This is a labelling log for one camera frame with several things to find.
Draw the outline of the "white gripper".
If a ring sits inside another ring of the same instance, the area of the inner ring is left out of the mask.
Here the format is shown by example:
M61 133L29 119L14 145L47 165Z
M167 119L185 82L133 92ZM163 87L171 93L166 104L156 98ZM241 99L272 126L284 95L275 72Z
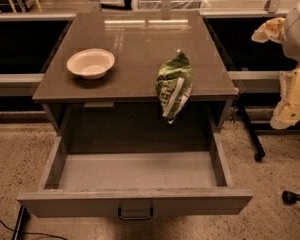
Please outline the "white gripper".
M281 43L285 19L276 17L267 20L254 31L254 42L272 41ZM270 126L277 130L295 126L300 121L300 63L289 72L280 73L281 101L277 104Z

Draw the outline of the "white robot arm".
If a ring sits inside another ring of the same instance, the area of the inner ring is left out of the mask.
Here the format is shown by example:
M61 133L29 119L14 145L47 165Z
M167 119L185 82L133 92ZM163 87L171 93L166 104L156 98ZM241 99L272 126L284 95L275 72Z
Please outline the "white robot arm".
M251 36L254 42L272 41L282 46L286 57L297 62L291 72L280 73L280 96L270 125L282 130L300 121L300 1L285 18L276 17L263 23Z

